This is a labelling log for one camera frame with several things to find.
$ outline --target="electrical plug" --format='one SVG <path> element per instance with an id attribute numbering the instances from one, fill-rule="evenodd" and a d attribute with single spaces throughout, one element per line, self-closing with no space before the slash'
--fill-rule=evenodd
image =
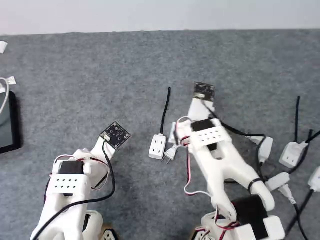
<path id="1" fill-rule="evenodd" d="M 173 145 L 171 148 L 169 148 L 165 153 L 164 153 L 164 158 L 162 160 L 164 160 L 165 158 L 168 159 L 168 161 L 166 162 L 166 164 L 168 164 L 170 161 L 175 160 L 175 156 L 177 153 L 177 149 L 179 148 L 178 145 Z"/>
<path id="2" fill-rule="evenodd" d="M 291 192 L 288 184 L 283 185 L 283 186 L 280 187 L 278 190 L 279 190 L 279 192 L 282 193 L 286 198 L 289 199 L 289 201 L 290 201 L 291 204 L 293 204 L 293 205 L 297 204 L 294 196 L 292 195 L 292 192 Z"/>

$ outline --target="white power outlet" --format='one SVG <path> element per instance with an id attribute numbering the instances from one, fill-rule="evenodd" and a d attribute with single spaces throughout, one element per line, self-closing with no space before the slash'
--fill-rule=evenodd
<path id="1" fill-rule="evenodd" d="M 315 192 L 320 192 L 320 166 L 314 171 L 310 180 L 308 181 L 308 185 Z"/>
<path id="2" fill-rule="evenodd" d="M 167 137 L 165 137 L 163 134 L 160 133 L 158 135 L 154 135 L 149 150 L 149 157 L 158 160 L 163 159 L 166 143 Z"/>
<path id="3" fill-rule="evenodd" d="M 308 144 L 305 142 L 300 144 L 296 142 L 289 142 L 287 146 L 285 146 L 279 162 L 289 169 L 294 168 L 297 166 L 302 152 L 306 146 L 308 146 Z"/>

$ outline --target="red and white wire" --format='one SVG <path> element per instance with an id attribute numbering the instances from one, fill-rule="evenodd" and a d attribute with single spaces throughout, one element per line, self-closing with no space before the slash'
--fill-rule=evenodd
<path id="1" fill-rule="evenodd" d="M 187 194 L 188 196 L 194 196 L 194 195 L 197 195 L 197 194 L 205 194 L 205 195 L 207 195 L 208 197 L 211 198 L 212 196 L 208 192 L 205 192 L 205 191 L 194 191 L 194 192 L 187 191 L 187 187 L 189 186 L 189 184 L 191 182 L 191 165 L 190 165 L 190 155 L 189 155 L 188 147 L 187 147 L 186 150 L 187 150 L 187 159 L 186 159 L 187 182 L 186 182 L 186 185 L 183 188 L 184 193 Z"/>

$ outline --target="white plastic bracket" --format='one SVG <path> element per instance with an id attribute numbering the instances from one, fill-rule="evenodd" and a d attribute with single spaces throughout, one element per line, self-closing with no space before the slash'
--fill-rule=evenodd
<path id="1" fill-rule="evenodd" d="M 215 126 L 202 131 L 193 131 L 191 133 L 191 141 L 195 150 L 226 140 L 231 139 L 222 126 Z"/>

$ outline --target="wire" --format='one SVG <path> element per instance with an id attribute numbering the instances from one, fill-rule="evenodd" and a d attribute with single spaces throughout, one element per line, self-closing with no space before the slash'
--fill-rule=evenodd
<path id="1" fill-rule="evenodd" d="M 230 224 L 228 225 L 228 227 L 232 227 L 232 226 L 234 226 L 235 224 L 239 225 L 238 223 L 232 222 L 232 223 L 230 223 Z M 228 231 L 228 230 L 224 230 L 224 231 L 221 233 L 221 235 L 220 235 L 220 237 L 219 237 L 219 240 L 223 240 L 223 239 L 225 238 L 225 235 L 226 235 L 227 231 Z"/>
<path id="2" fill-rule="evenodd" d="M 309 240 L 306 233 L 305 233 L 305 230 L 304 228 L 302 227 L 302 223 L 301 223 L 301 218 L 300 218 L 300 212 L 299 212 L 299 207 L 297 204 L 293 204 L 294 206 L 294 209 L 295 209 L 295 212 L 296 212 L 296 217 L 297 217 L 297 221 L 298 221 L 298 225 L 299 225 L 299 228 L 300 228 L 300 232 L 302 233 L 303 237 L 305 240 Z"/>
<path id="3" fill-rule="evenodd" d="M 60 214 L 62 214 L 64 211 L 68 210 L 69 208 L 73 207 L 73 206 L 77 206 L 77 205 L 81 205 L 81 204 L 89 204 L 89 203 L 97 203 L 97 202 L 101 202 L 104 200 L 109 199 L 116 191 L 116 180 L 115 180 L 115 174 L 114 174 L 114 170 L 112 168 L 110 159 L 108 157 L 108 155 L 106 154 L 105 151 L 105 144 L 106 144 L 106 140 L 103 142 L 102 145 L 102 151 L 104 154 L 104 157 L 108 163 L 109 169 L 110 169 L 110 174 L 111 174 L 111 179 L 112 179 L 112 191 L 104 196 L 104 197 L 100 197 L 100 198 L 96 198 L 96 199 L 89 199 L 89 200 L 83 200 L 83 201 L 76 201 L 73 202 L 65 207 L 63 207 L 60 211 L 58 211 L 55 215 L 53 215 L 41 228 L 40 230 L 37 232 L 37 234 L 34 236 L 33 240 L 38 240 L 39 236 L 41 235 L 41 233 L 46 229 L 46 227 L 49 226 L 50 223 L 52 223 Z"/>
<path id="4" fill-rule="evenodd" d="M 167 113 L 168 105 L 169 105 L 169 101 L 170 101 L 170 93 L 171 93 L 171 87 L 168 87 L 168 95 L 166 96 L 166 103 L 165 103 L 165 107 L 164 107 L 164 111 L 163 111 L 163 115 L 162 115 L 162 120 L 161 120 L 161 127 L 160 127 L 161 134 L 164 134 L 165 117 L 166 117 L 166 113 Z"/>
<path id="5" fill-rule="evenodd" d="M 307 141 L 305 141 L 306 144 L 309 144 L 312 140 L 314 140 L 315 138 L 317 138 L 320 135 L 320 131 L 318 131 L 315 135 L 311 136 L 308 138 Z"/>
<path id="6" fill-rule="evenodd" d="M 189 186 L 191 182 L 191 166 L 190 166 L 190 155 L 189 155 L 189 149 L 188 147 L 186 148 L 186 174 L 187 174 L 187 182 L 186 185 L 184 186 L 184 193 L 187 194 L 188 196 L 194 196 L 197 194 L 205 194 L 208 197 L 212 197 L 209 193 L 205 191 L 194 191 L 194 192 L 188 192 L 187 187 Z"/>
<path id="7" fill-rule="evenodd" d="M 201 240 L 204 240 L 205 237 L 206 237 L 209 233 L 210 233 L 210 230 L 206 231 L 206 232 L 203 234 Z"/>
<path id="8" fill-rule="evenodd" d="M 311 129 L 309 131 L 308 139 L 312 136 L 312 133 L 313 133 L 313 130 Z M 289 174 L 293 174 L 304 163 L 304 161 L 306 160 L 307 154 L 308 154 L 309 147 L 310 147 L 310 144 L 308 144 L 305 147 L 305 149 L 304 149 L 304 151 L 302 153 L 300 161 L 297 163 L 297 165 L 294 168 L 290 169 L 290 171 L 288 172 Z"/>
<path id="9" fill-rule="evenodd" d="M 302 205 L 301 205 L 301 207 L 300 207 L 300 209 L 299 209 L 299 215 L 300 215 L 300 216 L 301 216 L 301 214 L 303 213 L 303 211 L 305 210 L 305 208 L 306 208 L 308 202 L 310 201 L 312 195 L 314 194 L 314 192 L 315 192 L 314 190 L 310 189 L 309 193 L 306 195 L 306 197 L 305 197 L 305 199 L 304 199 L 304 201 L 303 201 L 303 203 L 302 203 Z M 288 227 L 286 228 L 286 230 L 285 230 L 285 235 L 288 235 L 288 234 L 291 232 L 291 230 L 292 230 L 292 228 L 294 227 L 294 225 L 296 224 L 297 220 L 298 220 L 298 215 L 296 215 L 296 216 L 291 220 L 289 226 L 288 226 Z"/>
<path id="10" fill-rule="evenodd" d="M 1 115 L 1 113 L 3 112 L 3 110 L 4 110 L 4 108 L 5 108 L 6 103 L 7 103 L 7 101 L 8 101 L 8 98 L 9 98 L 10 87 L 9 87 L 8 81 L 7 81 L 5 78 L 0 77 L 0 80 L 5 81 L 5 85 L 6 85 L 6 88 L 5 88 L 6 94 L 5 94 L 5 97 L 4 97 L 4 101 L 3 101 L 3 103 L 2 103 L 2 106 L 1 106 L 1 108 L 0 108 L 0 115 Z"/>
<path id="11" fill-rule="evenodd" d="M 295 105 L 295 124 L 294 124 L 294 142 L 298 142 L 298 124 L 299 124 L 299 105 L 300 105 L 300 96 L 296 99 Z"/>
<path id="12" fill-rule="evenodd" d="M 77 159 L 77 158 L 76 158 L 75 156 L 73 156 L 73 155 L 63 154 L 63 155 L 57 156 L 57 157 L 55 158 L 55 160 L 53 161 L 53 165 L 56 164 L 59 159 L 61 159 L 61 158 L 66 158 L 66 157 Z"/>

